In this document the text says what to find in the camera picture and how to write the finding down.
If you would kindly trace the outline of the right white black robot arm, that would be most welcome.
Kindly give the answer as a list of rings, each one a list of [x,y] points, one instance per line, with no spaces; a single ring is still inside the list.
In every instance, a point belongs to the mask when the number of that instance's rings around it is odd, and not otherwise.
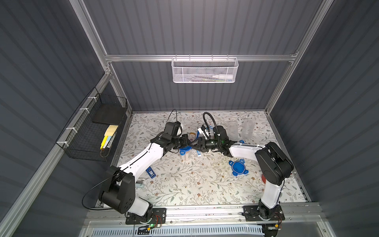
[[[257,161],[265,178],[265,189],[260,205],[274,209],[279,205],[279,198],[285,179],[289,178],[294,169],[293,163],[274,142],[264,146],[248,145],[232,141],[222,126],[214,128],[214,138],[198,137],[189,142],[189,146],[200,152],[220,152],[227,157]]]

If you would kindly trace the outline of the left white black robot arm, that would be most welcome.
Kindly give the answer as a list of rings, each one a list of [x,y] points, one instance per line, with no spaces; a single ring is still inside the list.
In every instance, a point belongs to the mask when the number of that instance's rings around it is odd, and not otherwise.
[[[145,219],[153,214],[153,205],[136,196],[136,181],[157,160],[172,149],[180,149],[190,144],[189,136],[160,134],[135,158],[116,167],[111,166],[107,173],[110,178],[101,184],[98,199],[120,214],[132,213]]]

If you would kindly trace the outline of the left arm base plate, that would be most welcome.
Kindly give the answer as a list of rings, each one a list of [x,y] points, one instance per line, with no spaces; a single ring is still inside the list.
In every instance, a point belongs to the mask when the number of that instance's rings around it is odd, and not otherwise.
[[[152,215],[150,218],[145,219],[144,217],[138,216],[133,213],[126,214],[126,225],[140,225],[140,224],[165,224],[167,217],[166,208],[153,208]]]

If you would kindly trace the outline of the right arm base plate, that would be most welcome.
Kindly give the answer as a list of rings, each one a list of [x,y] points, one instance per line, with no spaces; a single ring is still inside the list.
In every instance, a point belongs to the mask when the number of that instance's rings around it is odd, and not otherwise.
[[[264,205],[245,205],[242,207],[242,216],[245,217],[246,221],[284,221],[284,212],[280,205],[276,205],[272,209],[268,209]]]

